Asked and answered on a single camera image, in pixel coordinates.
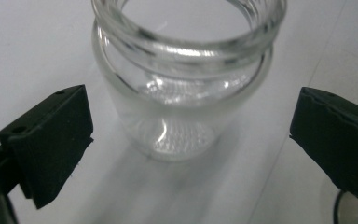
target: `clear glass jar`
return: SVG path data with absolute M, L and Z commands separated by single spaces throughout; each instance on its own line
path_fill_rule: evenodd
M 92 0 L 92 42 L 144 153 L 180 161 L 215 144 L 267 73 L 285 0 Z

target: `white surface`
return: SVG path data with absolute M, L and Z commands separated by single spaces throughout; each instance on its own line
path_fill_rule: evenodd
M 59 197 L 20 223 L 331 223 L 337 190 L 287 138 L 300 87 L 358 104 L 358 1 L 290 1 L 262 87 L 218 146 L 186 163 L 152 161 L 120 130 L 91 52 L 90 1 L 0 1 L 0 130 L 85 83 L 95 142 Z

